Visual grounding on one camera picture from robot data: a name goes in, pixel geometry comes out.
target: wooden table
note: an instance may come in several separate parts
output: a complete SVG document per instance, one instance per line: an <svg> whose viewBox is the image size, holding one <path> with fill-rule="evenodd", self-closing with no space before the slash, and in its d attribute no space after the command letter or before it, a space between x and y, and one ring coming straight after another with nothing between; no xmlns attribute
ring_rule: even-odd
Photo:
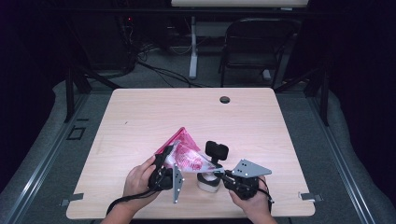
<svg viewBox="0 0 396 224"><path fill-rule="evenodd" d="M227 96L230 103L219 98ZM229 147L233 169L241 159L273 171L267 183L275 203L273 216L311 216L315 207L302 201L309 192L288 129L272 89L129 89L115 90L93 141L67 216L103 218L107 207L122 195L129 171L185 127L205 155L208 140ZM135 218L244 217L221 183L217 193L198 189L196 174L183 174L185 182L173 204L172 190L163 191Z"/></svg>

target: metal bracket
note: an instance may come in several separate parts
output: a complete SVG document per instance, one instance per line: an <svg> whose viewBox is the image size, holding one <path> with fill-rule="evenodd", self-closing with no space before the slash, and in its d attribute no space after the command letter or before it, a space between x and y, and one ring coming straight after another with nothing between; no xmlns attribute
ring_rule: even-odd
<svg viewBox="0 0 396 224"><path fill-rule="evenodd" d="M62 199L59 203L59 206L67 206L72 201L82 200L84 198L84 193L73 194L69 197L69 199Z"/></svg>
<svg viewBox="0 0 396 224"><path fill-rule="evenodd" d="M313 193L298 193L299 198L301 198L303 201L310 201L313 203L321 202L323 201L323 197L321 194L313 194Z"/></svg>
<svg viewBox="0 0 396 224"><path fill-rule="evenodd" d="M270 175L271 173L271 170L244 159L238 162L235 168L233 168L233 175L244 178L255 177L259 175Z"/></svg>
<svg viewBox="0 0 396 224"><path fill-rule="evenodd" d="M183 186L184 178L178 169L177 164L174 163L173 167L173 187L174 187L174 203L177 203L178 195L180 194L181 187Z"/></svg>

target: silver metal plate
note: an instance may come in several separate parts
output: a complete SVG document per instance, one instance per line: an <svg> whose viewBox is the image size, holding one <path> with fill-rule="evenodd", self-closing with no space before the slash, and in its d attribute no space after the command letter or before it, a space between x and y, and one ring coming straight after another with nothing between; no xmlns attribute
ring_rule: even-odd
<svg viewBox="0 0 396 224"><path fill-rule="evenodd" d="M244 159L238 162L235 168L233 168L233 175L245 178L259 175L270 175L271 173L271 170Z"/></svg>
<svg viewBox="0 0 396 224"><path fill-rule="evenodd" d="M174 187L174 203L177 203L178 195L180 194L181 187L183 186L184 178L178 169L178 166L174 163L173 167L173 187Z"/></svg>

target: hand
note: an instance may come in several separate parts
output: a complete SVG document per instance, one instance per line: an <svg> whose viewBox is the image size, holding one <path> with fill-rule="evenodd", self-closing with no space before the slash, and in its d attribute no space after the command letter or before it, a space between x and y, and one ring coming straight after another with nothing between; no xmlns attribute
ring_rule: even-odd
<svg viewBox="0 0 396 224"><path fill-rule="evenodd" d="M265 181L265 176L261 175L259 178ZM260 180L259 188L267 191L267 187ZM254 224L276 223L268 208L268 197L264 193L258 191L253 198L242 200L232 190L229 192L233 203L242 208L247 218Z"/></svg>
<svg viewBox="0 0 396 224"><path fill-rule="evenodd" d="M152 156L143 164L136 166L131 172L129 172L125 180L122 197L144 193L149 189L149 177L155 170L155 165L152 164L154 161L155 156ZM147 198L134 199L126 202L125 205L127 205L132 211L137 212L141 208L154 201L154 199L156 199L159 194L160 192L151 192L148 194L150 196Z"/></svg>
<svg viewBox="0 0 396 224"><path fill-rule="evenodd" d="M148 191L149 177L155 170L155 156L150 157L143 164L136 166L125 180L122 196L132 196ZM137 211L154 201L160 194L157 192L148 193L148 197L132 199L125 203L117 203L102 223L130 223Z"/></svg>

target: gray carpet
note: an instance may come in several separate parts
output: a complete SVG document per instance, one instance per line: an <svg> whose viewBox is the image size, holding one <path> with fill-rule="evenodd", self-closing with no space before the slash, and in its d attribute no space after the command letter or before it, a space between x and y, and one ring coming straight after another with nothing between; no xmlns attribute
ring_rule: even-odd
<svg viewBox="0 0 396 224"><path fill-rule="evenodd" d="M200 52L205 55L205 48ZM147 55L146 63L152 66L188 76L190 67L190 54L178 55L172 52L154 50ZM198 78L193 82L209 87L219 86L219 55L210 54L199 58ZM128 76L111 79L125 88L187 88L186 83L164 77L168 84L158 74L146 67L137 65ZM46 178L27 206L25 214L21 216L21 223L90 223L90 220L69 220L65 216L66 206L60 206L62 199L67 199L73 194L78 182L79 174L88 156L93 138L96 134L100 120L106 109L110 97L110 89L103 84L90 80L93 91L90 95L79 95L82 104L71 127L79 131L71 133L70 127L66 135L62 136L60 151L56 155ZM230 75L226 79L226 87L244 87L266 84L262 81L260 73L249 73L249 76L238 77ZM58 85L54 91L57 94L56 104L46 126L37 138L30 153L21 165L20 170L14 175L6 189L0 195L1 216L0 222L7 220L9 212L23 188L28 183L37 165L46 157L47 152L53 147L58 133L64 129L65 99L64 83ZM297 156L303 168L304 176L311 192L321 194L323 202L316 203L317 212L312 217L281 217L279 223L361 223L356 209L350 200L347 189L338 173L331 156L330 145L320 129L315 118L316 111L302 94L300 86L290 92L277 95L283 116L290 132L291 140L296 149ZM364 199L373 213L376 223L396 223L396 213L389 199L384 196L372 183L370 176L356 158L353 148L348 141L347 126L340 111L338 101L334 95L330 96L329 122L338 146L342 149L346 161L361 188ZM67 140L67 137L79 137L81 130L84 133L80 140ZM234 220L168 220L166 223L249 223L245 219ZM136 223L165 223L165 221L137 220Z"/></svg>

